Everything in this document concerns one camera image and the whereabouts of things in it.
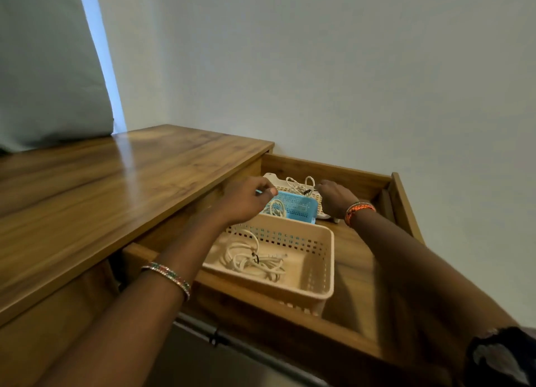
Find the person's left arm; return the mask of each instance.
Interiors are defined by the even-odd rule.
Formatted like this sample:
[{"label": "person's left arm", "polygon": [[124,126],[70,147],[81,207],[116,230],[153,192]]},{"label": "person's left arm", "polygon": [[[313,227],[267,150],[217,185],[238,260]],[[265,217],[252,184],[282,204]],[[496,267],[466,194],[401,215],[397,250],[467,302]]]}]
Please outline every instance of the person's left arm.
[{"label": "person's left arm", "polygon": [[[184,227],[156,262],[191,284],[219,234],[253,218],[276,194],[262,177],[232,184],[220,201]],[[144,271],[36,386],[142,386],[183,301],[176,284]]]}]

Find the drawer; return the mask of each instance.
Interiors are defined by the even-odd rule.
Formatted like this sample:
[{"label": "drawer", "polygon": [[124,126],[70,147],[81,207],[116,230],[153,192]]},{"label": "drawer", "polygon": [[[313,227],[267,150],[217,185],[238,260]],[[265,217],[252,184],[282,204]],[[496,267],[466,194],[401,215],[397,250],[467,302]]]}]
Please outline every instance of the drawer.
[{"label": "drawer", "polygon": [[[140,267],[176,237],[192,214],[217,200],[229,181],[265,173],[300,182],[307,175],[336,181],[422,241],[397,173],[373,174],[266,153],[127,246],[122,256],[126,281],[136,278]],[[204,270],[182,311],[330,384],[448,384],[442,369],[426,363],[411,309],[391,289],[365,243],[343,222],[317,224],[335,235],[334,294],[322,317]]]}]

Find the white plastic basket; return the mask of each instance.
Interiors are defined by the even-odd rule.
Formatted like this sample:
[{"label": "white plastic basket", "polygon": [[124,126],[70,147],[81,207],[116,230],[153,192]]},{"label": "white plastic basket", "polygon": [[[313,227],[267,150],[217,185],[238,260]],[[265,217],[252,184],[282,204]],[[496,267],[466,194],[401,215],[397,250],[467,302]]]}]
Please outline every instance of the white plastic basket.
[{"label": "white plastic basket", "polygon": [[[286,273],[279,281],[272,282],[229,268],[224,258],[229,243],[239,241],[255,245],[255,240],[240,233],[240,229],[249,230],[258,238],[259,255],[287,255],[283,265]],[[333,295],[333,250],[333,232],[326,227],[260,214],[248,222],[227,228],[214,242],[203,267],[290,307],[321,315],[326,300]],[[251,250],[231,249],[229,252],[234,256],[251,253]]]},{"label": "white plastic basket", "polygon": [[[285,180],[280,180],[276,174],[273,173],[266,173],[264,174],[265,178],[268,178],[270,182],[273,184],[274,187],[278,189],[278,191],[285,191],[285,192],[291,192],[291,187],[287,184]],[[330,215],[326,215],[324,211],[322,210],[322,196],[318,193],[318,191],[312,192],[312,197],[315,198],[318,202],[318,209],[316,212],[316,217],[318,219],[329,219]]]}]

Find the gray curtain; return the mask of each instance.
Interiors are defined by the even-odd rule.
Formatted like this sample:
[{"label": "gray curtain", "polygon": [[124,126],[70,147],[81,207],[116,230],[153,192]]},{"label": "gray curtain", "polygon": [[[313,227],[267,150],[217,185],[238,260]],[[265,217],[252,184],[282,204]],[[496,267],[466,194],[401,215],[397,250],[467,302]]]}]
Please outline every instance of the gray curtain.
[{"label": "gray curtain", "polygon": [[0,149],[109,135],[113,114],[81,0],[0,0]]}]

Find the blue plastic basket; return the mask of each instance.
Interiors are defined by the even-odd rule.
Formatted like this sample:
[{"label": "blue plastic basket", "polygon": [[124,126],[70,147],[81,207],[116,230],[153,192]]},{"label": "blue plastic basket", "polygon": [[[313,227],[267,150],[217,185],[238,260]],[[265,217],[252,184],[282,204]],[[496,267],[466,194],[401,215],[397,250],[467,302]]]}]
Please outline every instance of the blue plastic basket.
[{"label": "blue plastic basket", "polygon": [[287,218],[300,222],[315,223],[318,202],[315,198],[304,197],[290,192],[279,191],[274,199],[283,202],[287,211]]}]

